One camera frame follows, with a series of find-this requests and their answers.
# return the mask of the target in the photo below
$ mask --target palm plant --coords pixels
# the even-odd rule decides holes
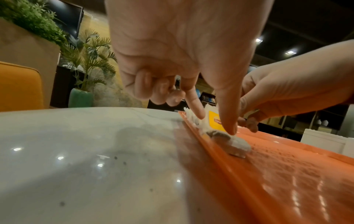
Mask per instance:
[[[98,32],[93,29],[87,29],[79,34],[77,39],[70,37],[69,44],[61,48],[66,67],[75,72],[77,89],[88,91],[89,87],[102,83],[106,85],[103,79],[89,79],[93,69],[100,69],[104,76],[114,76],[116,71],[109,60],[117,60],[113,52],[110,51],[111,40],[102,38]],[[83,80],[80,80],[79,71],[84,73]]]

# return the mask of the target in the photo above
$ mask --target white table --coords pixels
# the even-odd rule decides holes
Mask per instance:
[[[0,223],[252,219],[233,192],[177,113],[137,108],[0,113]]]

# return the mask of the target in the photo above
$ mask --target green foliage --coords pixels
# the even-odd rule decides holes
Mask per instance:
[[[87,29],[79,34],[77,39],[69,38],[70,44],[61,48],[62,57],[66,66],[75,71],[77,88],[87,91],[88,88],[97,83],[106,85],[103,79],[89,79],[92,70],[102,70],[104,76],[114,76],[116,71],[109,59],[117,61],[116,56],[110,51],[111,40],[101,38],[93,29]],[[84,79],[79,79],[78,71],[84,73]]]
[[[0,0],[0,17],[59,46],[65,33],[55,24],[55,13],[45,8],[46,0]]]

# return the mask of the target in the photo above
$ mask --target green plant pot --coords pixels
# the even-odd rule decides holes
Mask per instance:
[[[69,96],[69,108],[92,107],[93,94],[79,89],[72,89]]]

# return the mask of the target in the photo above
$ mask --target television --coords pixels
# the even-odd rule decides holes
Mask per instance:
[[[55,12],[54,21],[60,29],[77,38],[84,14],[83,7],[60,0],[48,0],[46,8]]]

